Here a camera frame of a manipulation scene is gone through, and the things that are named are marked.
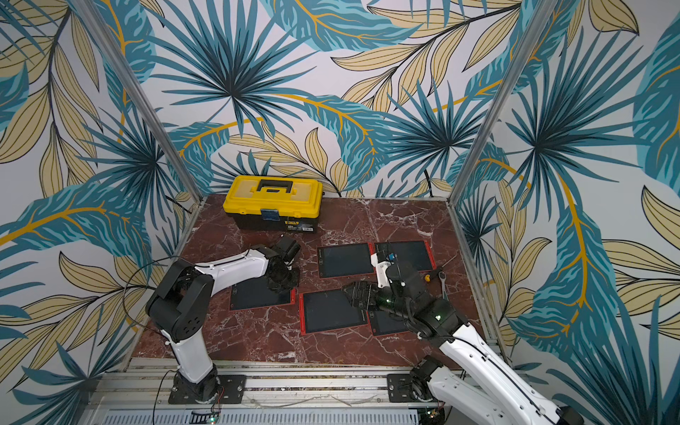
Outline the writing tablet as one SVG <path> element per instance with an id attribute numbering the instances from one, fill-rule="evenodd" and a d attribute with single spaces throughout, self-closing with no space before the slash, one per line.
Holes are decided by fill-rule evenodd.
<path id="1" fill-rule="evenodd" d="M 383 311 L 369 312 L 368 320 L 373 336 L 390 336 L 408 332 L 408 328 L 400 317 Z"/>
<path id="2" fill-rule="evenodd" d="M 299 317 L 303 335 L 368 325 L 366 314 L 351 306 L 340 289 L 300 294 Z"/>
<path id="3" fill-rule="evenodd" d="M 394 254 L 400 263 L 407 261 L 420 272 L 435 268 L 430 246 L 425 241 L 382 242 L 375 245 L 375 250 L 379 259 Z"/>
<path id="4" fill-rule="evenodd" d="M 370 274 L 373 246 L 368 243 L 324 246 L 317 249 L 320 278 Z"/>
<path id="5" fill-rule="evenodd" d="M 288 306 L 296 303 L 297 289 L 277 293 L 267 287 L 261 277 L 238 283 L 231 288 L 230 311 L 244 311 L 269 306 Z"/>

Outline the aluminium frame rail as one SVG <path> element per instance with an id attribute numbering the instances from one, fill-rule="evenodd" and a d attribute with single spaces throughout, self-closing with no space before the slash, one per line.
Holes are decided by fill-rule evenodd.
<path id="1" fill-rule="evenodd" d="M 318 367 L 221 361 L 247 377 L 238 405 L 170 405 L 174 373 L 143 361 L 105 376 L 82 424 L 477 424 L 441 402 L 391 403 L 386 377 L 401 367 Z"/>

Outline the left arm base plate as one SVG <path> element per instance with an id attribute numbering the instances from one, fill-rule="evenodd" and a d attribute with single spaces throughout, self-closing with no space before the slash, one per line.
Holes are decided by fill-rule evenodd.
<path id="1" fill-rule="evenodd" d="M 169 395 L 170 405 L 238 405 L 242 403 L 245 375 L 209 375 L 193 384 L 178 374 Z"/>

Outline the left aluminium corner post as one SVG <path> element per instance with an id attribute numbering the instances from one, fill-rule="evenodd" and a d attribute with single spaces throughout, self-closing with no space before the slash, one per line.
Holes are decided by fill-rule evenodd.
<path id="1" fill-rule="evenodd" d="M 175 149 L 159 116 L 152 107 L 152 103 L 143 92 L 143 88 L 125 55 L 117 46 L 113 33 L 106 27 L 104 18 L 97 10 L 95 3 L 93 1 L 75 0 L 72 1 L 72 5 L 75 11 L 83 18 L 86 30 L 88 30 L 101 49 L 103 56 L 117 74 L 122 88 L 129 94 L 129 98 L 135 105 L 138 113 L 142 115 L 142 118 L 147 123 L 159 146 L 166 154 L 168 162 L 175 169 L 182 185 L 187 189 L 194 201 L 201 204 L 204 200 L 202 192 L 198 189 L 186 166 L 182 164 L 178 150 Z"/>

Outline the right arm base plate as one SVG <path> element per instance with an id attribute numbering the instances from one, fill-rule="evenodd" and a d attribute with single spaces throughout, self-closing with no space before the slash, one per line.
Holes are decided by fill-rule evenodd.
<path id="1" fill-rule="evenodd" d="M 389 374 L 386 377 L 391 403 L 438 403 L 430 390 L 430 378 L 416 374 Z"/>

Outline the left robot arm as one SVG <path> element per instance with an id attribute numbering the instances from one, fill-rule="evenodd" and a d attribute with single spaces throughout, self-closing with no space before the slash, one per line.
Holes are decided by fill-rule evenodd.
<path id="1" fill-rule="evenodd" d="M 146 304 L 146 313 L 171 346 L 178 363 L 172 404 L 217 404 L 235 391 L 242 398 L 244 378 L 220 376 L 203 338 L 203 325 L 213 296 L 239 283 L 265 279 L 267 288 L 287 292 L 299 284 L 293 263 L 299 243 L 283 236 L 271 246 L 255 245 L 243 253 L 208 263 L 183 258 L 168 269 Z"/>

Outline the right aluminium corner post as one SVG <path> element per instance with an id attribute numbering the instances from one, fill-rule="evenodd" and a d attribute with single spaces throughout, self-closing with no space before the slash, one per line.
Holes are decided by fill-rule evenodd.
<path id="1" fill-rule="evenodd" d="M 548 19 L 556 4 L 557 2 L 555 0 L 540 1 L 537 4 L 535 13 L 520 39 L 516 56 L 508 63 L 504 79 L 499 85 L 499 89 L 487 111 L 487 115 L 485 115 L 483 123 L 476 134 L 474 143 L 472 143 L 471 148 L 467 152 L 466 161 L 460 169 L 460 173 L 453 185 L 452 193 L 447 200 L 447 205 L 449 207 L 456 207 L 458 201 L 461 199 L 467 181 L 471 175 L 473 175 L 476 163 L 479 161 L 483 149 L 485 148 L 484 146 L 492 134 L 492 128 L 497 122 L 504 104 L 506 104 L 506 101 L 510 98 L 524 67 L 527 65 L 534 46 L 539 42 L 543 29 L 548 23 Z"/>

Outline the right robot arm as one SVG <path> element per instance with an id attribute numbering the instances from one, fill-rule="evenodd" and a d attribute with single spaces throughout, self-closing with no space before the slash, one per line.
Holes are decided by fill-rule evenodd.
<path id="1" fill-rule="evenodd" d="M 439 349 L 469 374 L 467 384 L 442 362 L 428 357 L 410 372 L 411 392 L 461 412 L 477 424 L 582 424 L 573 407 L 559 407 L 533 389 L 478 334 L 469 319 L 443 297 L 432 295 L 410 264 L 384 261 L 376 282 L 343 288 L 362 311 L 384 311 L 405 321 L 418 338 Z"/>

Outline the yellow black toolbox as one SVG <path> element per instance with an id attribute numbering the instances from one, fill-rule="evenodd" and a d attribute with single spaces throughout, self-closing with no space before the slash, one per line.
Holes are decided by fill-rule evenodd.
<path id="1" fill-rule="evenodd" d="M 240 230 L 317 230 L 323 195 L 317 180 L 240 175 L 229 190 L 223 210 Z"/>

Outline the aluminium corner post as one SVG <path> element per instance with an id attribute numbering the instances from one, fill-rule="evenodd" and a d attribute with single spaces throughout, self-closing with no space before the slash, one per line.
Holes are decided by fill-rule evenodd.
<path id="1" fill-rule="evenodd" d="M 83 18 L 86 30 L 88 30 L 101 49 L 103 56 L 117 74 L 122 88 L 129 94 L 129 98 L 135 105 L 138 113 L 142 115 L 142 118 L 147 123 L 159 146 L 166 154 L 168 162 L 175 169 L 182 185 L 187 189 L 194 201 L 201 204 L 204 200 L 202 192 L 198 189 L 186 166 L 182 164 L 178 150 L 175 149 L 159 116 L 152 107 L 152 103 L 143 92 L 143 88 L 125 55 L 117 46 L 113 33 L 106 27 L 104 18 L 97 10 L 95 3 L 93 1 L 75 0 L 72 1 L 72 5 L 75 11 Z"/>
<path id="2" fill-rule="evenodd" d="M 504 104 L 506 104 L 506 101 L 510 98 L 524 67 L 527 65 L 534 46 L 539 42 L 543 29 L 548 23 L 548 19 L 556 4 L 557 2 L 555 0 L 540 1 L 537 4 L 535 13 L 520 39 L 516 56 L 508 63 L 504 79 L 499 85 L 499 89 L 487 111 L 487 115 L 485 115 L 483 123 L 476 134 L 474 143 L 472 143 L 471 148 L 467 152 L 466 161 L 460 169 L 460 173 L 453 185 L 452 193 L 447 200 L 447 205 L 449 207 L 456 207 L 458 201 L 461 199 L 467 181 L 471 175 L 473 175 L 476 163 L 479 161 L 483 149 L 485 148 L 484 146 L 492 134 L 492 128 L 497 122 Z"/>

